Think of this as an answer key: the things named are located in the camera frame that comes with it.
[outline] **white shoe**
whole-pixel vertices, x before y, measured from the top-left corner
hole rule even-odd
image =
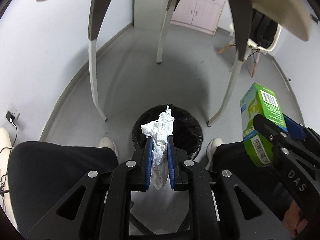
[[[220,146],[221,144],[223,144],[223,141],[221,140],[221,138],[212,139],[211,142],[208,144],[207,157],[209,159],[209,162],[205,167],[206,170],[209,170],[211,166],[212,156],[214,155],[214,152],[216,151],[217,147]]]
[[[113,150],[118,158],[118,149],[117,149],[115,143],[113,142],[113,140],[111,140],[108,137],[103,137],[100,140],[99,148],[104,148],[104,147],[107,147],[107,148],[110,148],[111,150]]]

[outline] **trash can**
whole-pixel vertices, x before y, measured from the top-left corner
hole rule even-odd
[[[203,133],[198,121],[186,110],[174,105],[169,105],[173,122],[173,143],[174,146],[187,152],[190,160],[197,157],[202,141]],[[155,106],[144,112],[136,121],[132,129],[132,141],[136,150],[143,149],[147,138],[141,131],[141,125],[156,121],[159,114],[166,111],[167,105]]]

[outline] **green box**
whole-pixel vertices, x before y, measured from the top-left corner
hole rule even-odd
[[[253,83],[240,101],[240,107],[244,147],[255,165],[266,166],[273,161],[272,144],[254,129],[253,118],[262,114],[288,131],[276,95],[270,89]]]

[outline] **crumpled white tissue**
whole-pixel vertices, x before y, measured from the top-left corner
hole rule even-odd
[[[155,149],[153,153],[153,166],[151,168],[151,184],[156,189],[164,187],[168,180],[169,170],[167,162],[167,144],[169,135],[172,135],[174,117],[171,116],[171,109],[167,106],[167,110],[159,115],[157,121],[141,126],[142,132],[146,137],[151,136]]]

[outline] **pink cabinet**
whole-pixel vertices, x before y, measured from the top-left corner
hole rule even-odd
[[[225,0],[180,0],[172,24],[214,35]]]

